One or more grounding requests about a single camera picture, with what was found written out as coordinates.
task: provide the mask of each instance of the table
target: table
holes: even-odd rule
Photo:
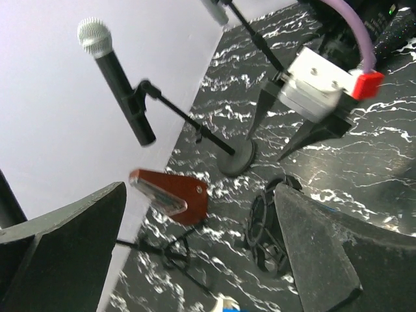
[[[283,63],[301,37],[316,25],[298,5],[253,22]],[[209,184],[208,226],[193,235],[197,278],[214,282],[214,293],[234,297],[247,311],[301,311],[293,277],[281,280],[256,271],[250,254],[233,247],[241,237],[254,196],[278,173],[295,176],[313,199],[377,226],[416,236],[416,39],[400,50],[383,71],[379,96],[354,112],[356,125],[341,140],[315,144],[277,163],[278,151],[301,124],[286,107],[274,107],[254,135],[257,158],[248,173],[222,176],[213,145],[194,144],[186,125],[167,172],[200,178]],[[254,113],[259,83],[274,70],[237,27],[226,32],[202,81],[192,116],[216,134],[245,134]],[[173,239],[183,228],[154,209],[142,233],[151,242]],[[215,299],[204,295],[177,271],[165,271],[159,259],[132,252],[120,274],[107,312],[210,311]]]

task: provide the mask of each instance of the white wall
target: white wall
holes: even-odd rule
[[[148,101],[157,143],[141,148],[77,25],[101,18],[132,85],[148,77],[188,110],[221,37],[199,1],[2,0],[0,167],[28,218],[74,202],[137,167],[162,170],[183,121]],[[120,237],[132,239],[147,208],[128,190]],[[116,248],[100,308],[127,250]]]
[[[247,20],[258,18],[295,3],[296,0],[233,0],[235,6]],[[240,21],[227,9],[229,26],[240,25]]]

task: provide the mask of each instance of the marble surface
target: marble surface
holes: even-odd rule
[[[283,63],[303,35],[316,25],[296,5],[253,22]],[[301,311],[293,277],[273,280],[258,274],[250,254],[236,250],[241,224],[255,194],[268,179],[287,172],[304,192],[326,205],[377,226],[416,236],[416,39],[399,49],[383,71],[377,98],[354,112],[354,128],[341,140],[309,146],[276,162],[278,151],[301,124],[301,117],[275,106],[255,133],[257,158],[236,179],[222,176],[212,144],[194,144],[189,126],[177,141],[167,171],[198,177],[209,184],[209,223],[191,236],[197,278],[215,294],[234,297],[247,311]],[[192,115],[216,134],[245,134],[257,101],[259,82],[274,70],[255,50],[247,32],[225,33],[201,84]],[[154,243],[173,239],[183,228],[150,209],[142,232]],[[157,257],[132,252],[107,312],[210,311],[215,299],[204,295],[177,271],[165,271]]]

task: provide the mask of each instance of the round black base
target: round black base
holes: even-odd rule
[[[231,156],[221,149],[216,156],[216,164],[225,176],[238,177],[253,163],[255,143],[244,136],[232,138],[226,143],[235,150],[235,154]]]

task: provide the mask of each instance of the microphone grille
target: microphone grille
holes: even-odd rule
[[[112,52],[111,33],[97,18],[86,18],[78,24],[78,42],[95,59]]]

